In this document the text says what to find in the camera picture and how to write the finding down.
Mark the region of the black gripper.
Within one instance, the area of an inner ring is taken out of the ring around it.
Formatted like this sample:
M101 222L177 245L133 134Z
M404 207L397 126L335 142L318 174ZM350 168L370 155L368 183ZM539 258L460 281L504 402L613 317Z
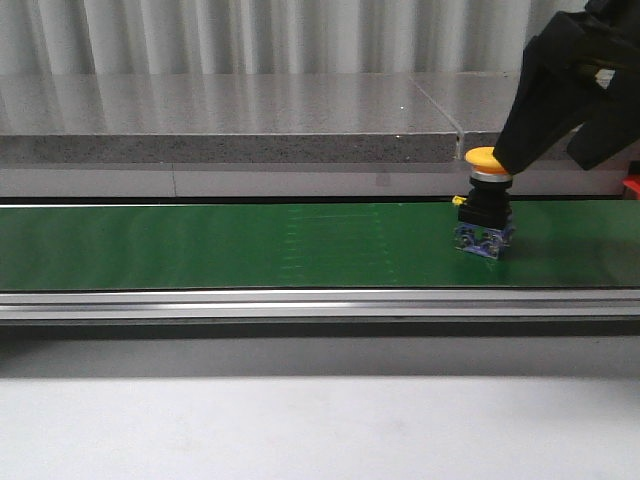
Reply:
M617 71L607 96L599 70ZM583 123L567 152L584 170L596 167L639 139L638 73L638 1L588 1L581 13L555 14L523 51L494 157L521 173Z

